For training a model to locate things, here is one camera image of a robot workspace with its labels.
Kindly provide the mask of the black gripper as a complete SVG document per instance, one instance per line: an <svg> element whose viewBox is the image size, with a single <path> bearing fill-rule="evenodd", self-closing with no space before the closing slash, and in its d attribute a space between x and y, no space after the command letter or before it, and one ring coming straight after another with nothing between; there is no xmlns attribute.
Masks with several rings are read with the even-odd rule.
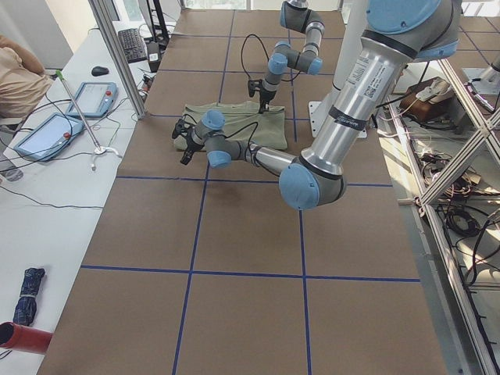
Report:
<svg viewBox="0 0 500 375"><path fill-rule="evenodd" d="M193 155L204 147L204 141L196 134L195 129L195 124L183 119L179 119L174 126L172 139L182 137L186 142L184 154L180 159L181 164L189 164Z"/></svg>
<svg viewBox="0 0 500 375"><path fill-rule="evenodd" d="M269 104L274 99L277 92L277 86L269 83L265 79L258 79L248 80L247 88L250 98L253 98L256 93L259 93L259 114L268 111Z"/></svg>

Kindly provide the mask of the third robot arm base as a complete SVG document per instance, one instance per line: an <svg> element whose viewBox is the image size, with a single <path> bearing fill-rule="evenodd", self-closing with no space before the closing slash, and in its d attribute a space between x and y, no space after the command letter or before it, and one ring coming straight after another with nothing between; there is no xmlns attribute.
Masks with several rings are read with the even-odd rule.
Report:
<svg viewBox="0 0 500 375"><path fill-rule="evenodd" d="M472 91L481 95L496 95L499 93L499 55L487 68L462 68L462 71L472 86Z"/></svg>

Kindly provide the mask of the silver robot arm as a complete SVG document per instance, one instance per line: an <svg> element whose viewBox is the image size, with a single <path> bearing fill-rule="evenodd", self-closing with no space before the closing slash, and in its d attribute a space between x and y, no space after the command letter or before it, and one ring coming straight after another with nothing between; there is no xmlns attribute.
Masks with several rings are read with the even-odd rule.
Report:
<svg viewBox="0 0 500 375"><path fill-rule="evenodd" d="M458 1L370 1L362 10L361 49L313 143L289 155L224 133L226 120L215 109L191 123L178 120L188 164L205 151L209 165L224 168L244 160L279 178L280 194L297 210L330 204L346 189L342 163L376 108L394 88L405 66L453 55L458 45Z"/></svg>
<svg viewBox="0 0 500 375"><path fill-rule="evenodd" d="M284 1L280 9L280 25L305 36L302 50L294 49L288 41L275 44L268 59L267 72L262 79L248 80L248 95L259 94L259 113L263 114L274 99L283 75L289 70L317 75L323 60L319 57L325 26L318 12L307 1Z"/></svg>

